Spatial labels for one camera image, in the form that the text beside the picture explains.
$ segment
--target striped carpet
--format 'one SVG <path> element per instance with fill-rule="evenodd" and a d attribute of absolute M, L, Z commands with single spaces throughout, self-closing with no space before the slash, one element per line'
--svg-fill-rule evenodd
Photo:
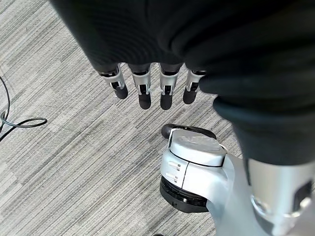
<path fill-rule="evenodd" d="M 0 143 L 0 236 L 215 235 L 210 214 L 178 212 L 158 189 L 165 123 L 210 129 L 240 155 L 230 125 L 211 106 L 214 96 L 199 93 L 185 105 L 183 67 L 173 107 L 163 111 L 153 64 L 152 107 L 144 111 L 130 70 L 122 68 L 129 88 L 124 101 L 93 70 L 48 2 L 0 0 L 8 120 L 48 119 Z M 5 108 L 0 87 L 0 111 Z"/>

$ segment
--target black fabric sleeve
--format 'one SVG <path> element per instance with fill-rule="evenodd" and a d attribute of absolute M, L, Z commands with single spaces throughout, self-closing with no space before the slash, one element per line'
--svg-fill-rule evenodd
<path fill-rule="evenodd" d="M 92 65 L 185 62 L 207 70 L 243 156 L 315 160 L 313 0 L 52 0 Z"/>

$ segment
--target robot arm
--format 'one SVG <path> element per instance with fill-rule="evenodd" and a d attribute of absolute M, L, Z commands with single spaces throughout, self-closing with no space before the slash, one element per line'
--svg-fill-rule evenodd
<path fill-rule="evenodd" d="M 214 108 L 239 140 L 257 221 L 270 234 L 287 234 L 315 172 L 313 1 L 51 3 L 119 98 L 127 97 L 120 62 L 129 64 L 144 109 L 151 62 L 161 63 L 163 109 L 183 62 L 192 74 L 186 103 L 199 87 L 218 94 Z"/>

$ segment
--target black wire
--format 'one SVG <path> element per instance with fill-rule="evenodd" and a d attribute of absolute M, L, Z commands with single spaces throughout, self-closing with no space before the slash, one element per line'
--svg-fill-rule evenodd
<path fill-rule="evenodd" d="M 9 116 L 9 112 L 10 112 L 10 95 L 9 95 L 9 91 L 8 91 L 8 88 L 6 87 L 5 85 L 5 82 L 3 81 L 3 79 L 1 78 L 0 76 L 0 80 L 4 86 L 4 89 L 5 89 L 5 92 L 6 92 L 6 97 L 7 97 L 7 112 L 2 112 L 1 115 L 0 115 L 0 119 L 2 121 L 2 124 L 0 126 L 0 133 L 3 129 L 3 126 L 6 124 L 6 125 L 9 125 L 9 126 L 12 126 L 11 129 L 9 129 L 7 132 L 5 132 L 5 134 L 3 134 L 1 137 L 0 137 L 0 142 L 9 134 L 11 133 L 14 129 L 16 128 L 34 128 L 34 127 L 38 127 L 38 126 L 41 126 L 41 125 L 44 125 L 47 123 L 47 119 L 46 118 L 31 118 L 31 119 L 27 119 L 27 120 L 24 120 L 18 124 L 13 124 L 13 123 L 10 123 L 7 121 L 7 118 Z M 43 122 L 41 123 L 38 123 L 38 124 L 31 124 L 31 125 L 22 125 L 24 123 L 27 123 L 27 122 L 30 122 L 30 121 L 34 121 L 34 120 L 42 120 Z"/>

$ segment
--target robot finger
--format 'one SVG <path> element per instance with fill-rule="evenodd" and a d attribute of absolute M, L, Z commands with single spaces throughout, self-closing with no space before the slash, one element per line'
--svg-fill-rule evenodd
<path fill-rule="evenodd" d="M 178 72 L 183 64 L 160 64 L 160 105 L 163 110 L 168 110 L 172 106 L 174 88 L 178 77 Z"/>
<path fill-rule="evenodd" d="M 149 109 L 151 106 L 151 70 L 150 63 L 134 65 L 128 64 L 132 71 L 134 85 L 136 86 L 140 107 L 144 110 Z"/>
<path fill-rule="evenodd" d="M 128 90 L 125 84 L 124 76 L 120 65 L 115 63 L 108 65 L 104 71 L 98 73 L 105 79 L 107 84 L 115 91 L 115 94 L 120 99 L 125 99 L 128 96 Z"/>
<path fill-rule="evenodd" d="M 191 104 L 195 101 L 199 88 L 199 80 L 206 74 L 205 70 L 189 70 L 186 80 L 186 87 L 183 95 L 183 101 Z"/>

